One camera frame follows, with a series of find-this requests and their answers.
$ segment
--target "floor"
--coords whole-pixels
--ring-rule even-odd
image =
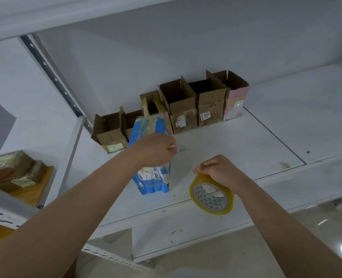
[[[332,203],[314,206],[293,215],[340,257],[342,253],[342,210]],[[178,268],[221,270],[233,277],[284,277],[265,241],[252,226],[155,258],[150,273],[131,269],[82,253],[77,278],[165,277]]]

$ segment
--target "hand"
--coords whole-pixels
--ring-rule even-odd
[[[245,181],[251,181],[247,175],[234,166],[224,155],[217,155],[204,161],[193,172],[210,175],[215,181],[228,187],[235,194],[238,194]]]
[[[134,142],[129,148],[142,168],[157,167],[171,161],[178,152],[176,140],[163,133],[152,133]]]

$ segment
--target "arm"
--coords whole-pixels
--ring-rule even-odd
[[[194,172],[210,175],[239,196],[286,277],[342,276],[342,259],[225,156],[205,161]]]
[[[0,244],[0,278],[62,277],[136,172],[176,153],[175,139],[157,133],[123,150]]]

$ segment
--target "tape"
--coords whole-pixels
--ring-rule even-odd
[[[234,194],[209,175],[198,173],[189,188],[189,193],[193,202],[210,214],[226,215],[233,209]]]

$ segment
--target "blue package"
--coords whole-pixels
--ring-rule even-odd
[[[168,135],[166,122],[162,114],[137,117],[132,129],[129,146],[151,133],[165,133]],[[168,192],[170,168],[171,163],[159,167],[142,168],[132,179],[142,195],[156,191]]]

